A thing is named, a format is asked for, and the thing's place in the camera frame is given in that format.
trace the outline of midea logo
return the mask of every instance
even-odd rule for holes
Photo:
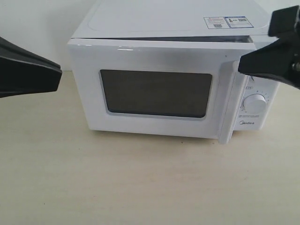
[[[246,121],[241,121],[240,122],[240,125],[253,125],[254,123],[253,122],[246,122]]]

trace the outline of label sticker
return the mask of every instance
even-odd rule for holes
[[[245,16],[224,17],[230,28],[253,28],[250,21]]]
[[[229,25],[224,17],[205,17],[208,29],[229,29]]]

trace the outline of dark glass window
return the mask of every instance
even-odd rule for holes
[[[101,70],[100,79],[110,112],[203,118],[212,75]]]

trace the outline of barcode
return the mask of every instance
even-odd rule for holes
[[[214,24],[215,28],[222,28],[221,24]]]

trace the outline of microwave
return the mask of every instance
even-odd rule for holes
[[[218,139],[263,127],[278,82],[238,72],[270,15],[253,0],[99,0],[68,50],[92,130]]]

